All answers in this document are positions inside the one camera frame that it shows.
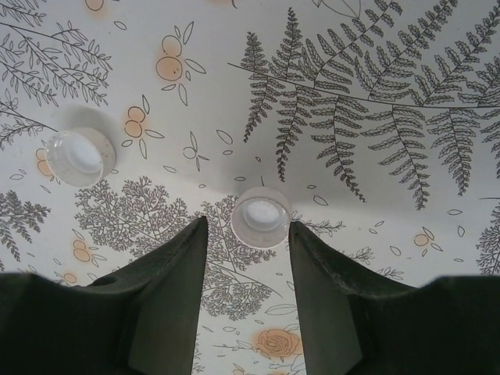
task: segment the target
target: wallpaper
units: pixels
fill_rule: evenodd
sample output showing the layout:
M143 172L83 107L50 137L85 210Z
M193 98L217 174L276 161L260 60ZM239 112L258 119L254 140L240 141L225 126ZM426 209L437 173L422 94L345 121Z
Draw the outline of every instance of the wallpaper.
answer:
M87 285L205 215L193 373L230 375L306 374L249 188L393 280L500 274L499 3L0 0L0 271ZM84 189L45 156L78 126L117 155Z

